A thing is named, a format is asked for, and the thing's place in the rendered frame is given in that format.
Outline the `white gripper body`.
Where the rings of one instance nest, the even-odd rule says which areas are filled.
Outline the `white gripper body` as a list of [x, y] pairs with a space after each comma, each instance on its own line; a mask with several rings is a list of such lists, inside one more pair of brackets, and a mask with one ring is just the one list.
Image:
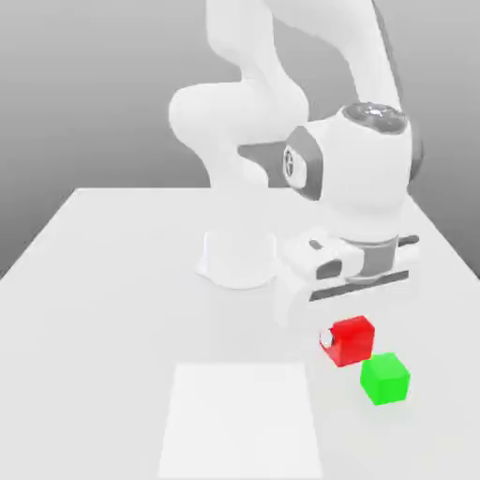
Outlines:
[[276, 321], [281, 327], [324, 326], [401, 304], [411, 293], [412, 272], [408, 269], [369, 284], [348, 283], [340, 277], [307, 280], [281, 269], [276, 279]]

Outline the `small red cube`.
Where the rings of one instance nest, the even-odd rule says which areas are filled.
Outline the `small red cube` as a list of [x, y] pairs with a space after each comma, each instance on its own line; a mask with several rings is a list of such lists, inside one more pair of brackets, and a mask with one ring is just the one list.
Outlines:
[[320, 346], [337, 367], [346, 367], [370, 358], [375, 327], [365, 316], [334, 322], [329, 328], [334, 336], [333, 345], [330, 348]]

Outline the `small green cube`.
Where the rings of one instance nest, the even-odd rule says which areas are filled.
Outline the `small green cube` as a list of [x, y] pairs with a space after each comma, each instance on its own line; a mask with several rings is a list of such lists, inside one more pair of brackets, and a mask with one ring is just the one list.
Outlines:
[[362, 363], [360, 384], [376, 406], [405, 400], [410, 379], [410, 371], [393, 352], [373, 354]]

